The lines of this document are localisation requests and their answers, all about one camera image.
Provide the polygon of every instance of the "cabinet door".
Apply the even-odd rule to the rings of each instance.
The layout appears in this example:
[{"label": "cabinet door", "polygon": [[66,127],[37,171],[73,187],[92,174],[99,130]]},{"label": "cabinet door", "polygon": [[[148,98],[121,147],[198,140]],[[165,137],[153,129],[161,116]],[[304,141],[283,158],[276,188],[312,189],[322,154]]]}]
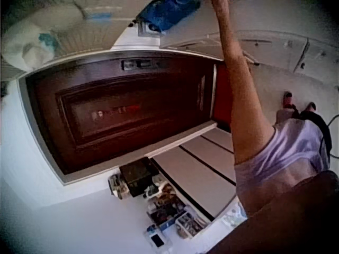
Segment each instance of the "cabinet door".
[{"label": "cabinet door", "polygon": [[177,50],[199,53],[202,55],[223,59],[221,43],[215,40],[203,39],[190,41],[176,46]]},{"label": "cabinet door", "polygon": [[307,39],[296,35],[251,31],[238,32],[242,49],[254,61],[294,71]]},{"label": "cabinet door", "polygon": [[[40,131],[64,174],[209,120],[213,62],[147,55],[64,67],[27,80]],[[122,68],[122,61],[133,59],[136,68]]]},{"label": "cabinet door", "polygon": [[308,49],[296,73],[315,78],[324,84],[339,84],[339,48],[309,40]]},{"label": "cabinet door", "polygon": [[219,32],[218,20],[211,1],[201,1],[201,7],[160,38],[160,48],[174,47],[192,40],[207,38],[210,33]]},{"label": "cabinet door", "polygon": [[211,221],[235,196],[235,186],[179,147],[154,157],[169,177],[197,204]]}]

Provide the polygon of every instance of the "red wall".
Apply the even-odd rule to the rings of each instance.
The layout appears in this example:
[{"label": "red wall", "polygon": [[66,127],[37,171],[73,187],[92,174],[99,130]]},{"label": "red wall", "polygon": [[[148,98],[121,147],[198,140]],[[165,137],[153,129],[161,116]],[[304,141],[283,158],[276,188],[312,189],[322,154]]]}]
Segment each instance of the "red wall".
[{"label": "red wall", "polygon": [[229,126],[231,123],[232,90],[228,79],[225,64],[217,67],[217,87],[212,119],[221,126]]}]

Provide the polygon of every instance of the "lavender shirt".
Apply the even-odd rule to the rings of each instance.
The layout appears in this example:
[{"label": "lavender shirt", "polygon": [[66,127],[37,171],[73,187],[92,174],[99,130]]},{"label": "lavender shirt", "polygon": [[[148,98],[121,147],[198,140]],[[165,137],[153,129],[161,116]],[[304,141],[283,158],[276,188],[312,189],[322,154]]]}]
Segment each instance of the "lavender shirt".
[{"label": "lavender shirt", "polygon": [[235,166],[237,194],[248,215],[300,181],[329,169],[320,128],[309,120],[288,119],[274,126],[269,144]]}]

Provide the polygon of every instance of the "wooden door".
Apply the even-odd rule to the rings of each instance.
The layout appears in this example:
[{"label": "wooden door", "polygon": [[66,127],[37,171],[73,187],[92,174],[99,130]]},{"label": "wooden door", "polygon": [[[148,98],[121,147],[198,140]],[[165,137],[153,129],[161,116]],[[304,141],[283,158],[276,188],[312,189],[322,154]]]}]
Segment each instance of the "wooden door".
[{"label": "wooden door", "polygon": [[161,153],[155,156],[154,160],[162,171],[198,204],[198,209],[211,221],[225,209],[236,194],[233,184],[180,147]]},{"label": "wooden door", "polygon": [[212,77],[210,60],[141,54],[60,67],[27,82],[40,131],[69,174],[208,121]]},{"label": "wooden door", "polygon": [[213,108],[213,120],[218,122],[218,127],[229,131],[232,112],[232,90],[229,75],[225,64],[217,65],[217,87]]}]

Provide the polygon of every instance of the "foot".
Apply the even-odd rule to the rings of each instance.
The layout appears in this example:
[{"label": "foot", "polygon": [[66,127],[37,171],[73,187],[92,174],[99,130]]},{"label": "foot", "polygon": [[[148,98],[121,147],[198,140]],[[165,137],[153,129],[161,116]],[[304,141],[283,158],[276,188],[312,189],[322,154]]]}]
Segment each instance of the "foot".
[{"label": "foot", "polygon": [[285,92],[284,97],[282,100],[282,107],[283,108],[293,108],[292,103],[292,93],[291,92]]},{"label": "foot", "polygon": [[305,111],[310,111],[310,112],[316,112],[316,110],[317,110],[317,107],[314,102],[310,102],[305,109]]}]

